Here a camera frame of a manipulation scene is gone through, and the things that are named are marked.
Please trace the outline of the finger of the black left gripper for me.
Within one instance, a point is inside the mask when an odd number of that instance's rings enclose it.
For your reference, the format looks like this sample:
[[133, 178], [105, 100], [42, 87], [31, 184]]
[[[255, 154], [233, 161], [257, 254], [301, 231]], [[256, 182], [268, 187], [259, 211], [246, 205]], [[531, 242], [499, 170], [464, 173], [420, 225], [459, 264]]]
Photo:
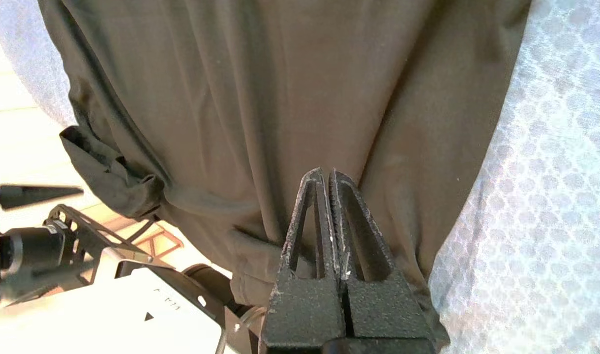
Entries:
[[0, 206], [3, 210], [14, 210], [18, 208], [28, 207], [34, 204], [42, 204], [46, 202], [50, 202], [52, 200], [66, 199], [70, 197], [76, 197], [84, 195], [83, 191], [73, 191], [73, 192], [57, 192], [57, 193], [46, 193], [39, 192], [33, 194], [19, 194], [19, 195], [10, 195], [10, 194], [1, 194], [0, 193]]
[[1, 198], [55, 199], [84, 194], [84, 189], [75, 186], [2, 185]]

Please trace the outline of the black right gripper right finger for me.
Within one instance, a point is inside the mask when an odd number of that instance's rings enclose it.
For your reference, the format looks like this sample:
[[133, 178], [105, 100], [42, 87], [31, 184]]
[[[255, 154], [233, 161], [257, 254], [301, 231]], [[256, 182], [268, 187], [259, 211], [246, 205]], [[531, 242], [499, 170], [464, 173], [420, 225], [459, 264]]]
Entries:
[[345, 324], [329, 353], [433, 354], [429, 325], [356, 183], [334, 170], [329, 193]]

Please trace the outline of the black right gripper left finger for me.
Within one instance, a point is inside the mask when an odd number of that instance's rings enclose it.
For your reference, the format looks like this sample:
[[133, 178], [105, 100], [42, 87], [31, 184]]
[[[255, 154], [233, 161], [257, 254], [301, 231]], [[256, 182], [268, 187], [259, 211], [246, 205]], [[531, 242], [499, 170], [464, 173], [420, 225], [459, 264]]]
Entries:
[[[306, 279], [298, 276], [298, 264], [310, 208], [316, 227], [316, 276]], [[314, 168], [300, 182], [260, 334], [262, 354], [320, 354], [326, 342], [344, 336], [337, 258], [329, 189], [323, 170]]]

